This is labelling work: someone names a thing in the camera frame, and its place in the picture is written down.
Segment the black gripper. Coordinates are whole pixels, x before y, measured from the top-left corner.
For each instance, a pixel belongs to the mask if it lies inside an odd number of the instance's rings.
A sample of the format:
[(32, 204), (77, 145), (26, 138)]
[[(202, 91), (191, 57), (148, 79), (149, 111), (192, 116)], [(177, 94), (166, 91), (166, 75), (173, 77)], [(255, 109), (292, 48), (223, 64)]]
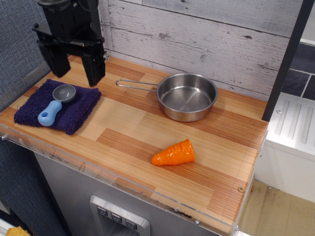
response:
[(61, 48), (85, 47), (81, 56), (89, 86), (105, 76), (104, 38), (101, 36), (97, 0), (38, 0), (46, 23), (35, 24), (40, 51), (51, 71), (62, 77), (70, 70)]

